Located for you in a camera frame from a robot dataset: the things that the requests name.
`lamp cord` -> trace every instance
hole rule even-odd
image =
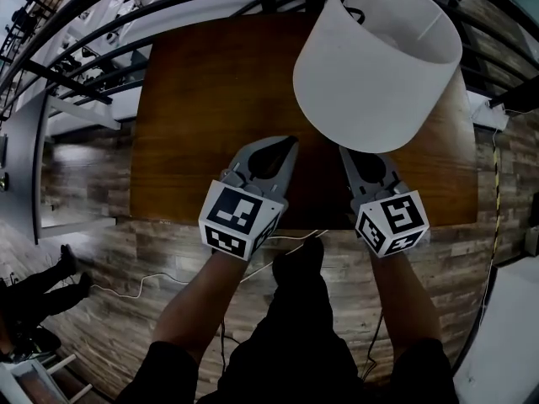
[[[348,6],[345,6],[344,5],[344,0],[340,0],[341,3],[343,4],[343,7],[348,11],[348,13],[350,14],[350,16],[353,18],[354,16],[352,15],[352,13],[355,13],[356,15],[359,15],[360,17],[356,20],[357,23],[359,25],[363,24],[364,21],[365,21],[365,14],[363,13],[362,10],[360,9],[356,9],[356,8],[350,8]]]

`white wall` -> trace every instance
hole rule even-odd
[[[463,404],[521,404],[539,384],[539,258],[500,268],[483,325],[457,371]]]

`wooden table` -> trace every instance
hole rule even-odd
[[[132,216],[196,225],[211,180],[242,146],[294,135],[300,150],[280,227],[352,228],[339,149],[308,122],[292,87],[296,58],[315,21],[304,13],[242,16],[157,39],[136,122]],[[419,190],[432,226],[477,217],[468,115],[457,71],[419,133],[391,153],[409,187]]]

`leg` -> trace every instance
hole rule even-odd
[[[323,385],[322,396],[332,391],[337,401],[341,393],[359,393],[355,362],[333,330],[333,311],[320,275],[322,260],[319,239],[307,240],[302,249],[275,260],[279,287],[268,315],[232,353],[219,380],[219,394],[256,389],[262,382],[293,391],[302,381]]]
[[[10,300],[17,302],[32,300],[43,295],[47,290],[77,272],[75,258],[68,246],[61,246],[61,259],[55,266],[42,273],[30,275],[27,279],[9,286],[6,294]]]
[[[83,274],[79,284],[70,284],[58,290],[35,298],[17,318],[21,329],[32,331],[48,316],[54,316],[73,308],[81,300],[88,297],[91,279]]]

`person sitting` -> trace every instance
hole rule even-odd
[[[92,279],[86,273],[78,284],[48,292],[77,272],[69,246],[61,246],[60,261],[46,271],[30,275],[0,290],[0,358],[20,359],[27,353],[35,329],[48,317],[73,308],[89,295]]]
[[[277,290],[250,339],[232,352],[218,402],[372,402],[346,342],[334,332],[333,311],[320,270],[319,238],[273,263]],[[429,295],[401,252],[371,265],[391,338],[395,366],[390,402],[458,403],[441,345],[440,320]],[[135,379],[117,403],[192,403],[200,361],[223,322],[248,263],[215,252],[168,304]]]

